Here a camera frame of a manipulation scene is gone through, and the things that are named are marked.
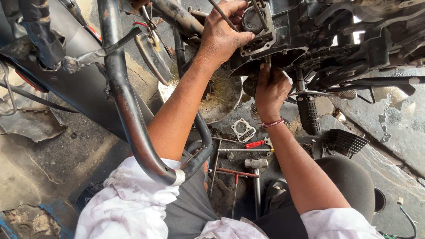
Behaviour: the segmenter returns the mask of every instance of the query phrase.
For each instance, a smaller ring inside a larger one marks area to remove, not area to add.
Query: man's forearm
[[[266,128],[299,214],[350,205],[283,123]]]
[[[161,158],[180,161],[208,81],[215,65],[199,55],[166,103],[148,125],[150,139]]]

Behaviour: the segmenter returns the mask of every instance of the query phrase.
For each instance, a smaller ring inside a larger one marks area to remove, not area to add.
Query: red bracelet
[[[272,127],[273,125],[277,125],[278,123],[282,123],[283,121],[285,121],[285,120],[280,119],[280,120],[276,120],[276,121],[274,121],[273,123],[270,123],[270,124],[261,122],[261,123],[258,123],[256,125],[262,125],[263,128],[268,128],[268,127]]]

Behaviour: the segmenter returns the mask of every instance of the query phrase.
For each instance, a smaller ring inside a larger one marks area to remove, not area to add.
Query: shirt sleeve
[[[383,239],[353,208],[330,208],[303,213],[309,239]]]
[[[180,162],[162,159],[170,168]],[[164,238],[166,204],[176,200],[179,187],[153,181],[134,157],[127,158],[104,182],[81,212],[75,239]]]

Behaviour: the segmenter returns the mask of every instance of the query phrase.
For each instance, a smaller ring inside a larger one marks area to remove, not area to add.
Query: man's left hand
[[[236,28],[240,30],[241,16],[248,7],[248,3],[245,0],[229,2],[221,0],[218,6],[230,18]],[[254,34],[252,32],[244,31],[238,33],[233,30],[218,11],[213,8],[205,20],[197,60],[209,62],[214,67],[214,70],[216,70],[232,56],[237,48],[246,45],[253,39]]]

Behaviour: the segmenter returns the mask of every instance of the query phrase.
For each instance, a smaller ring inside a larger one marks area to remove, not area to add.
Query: hammer
[[[267,159],[245,159],[245,167],[252,168],[256,175],[260,175],[260,168],[266,168],[268,165]],[[254,178],[254,191],[255,219],[258,219],[261,216],[260,177]]]

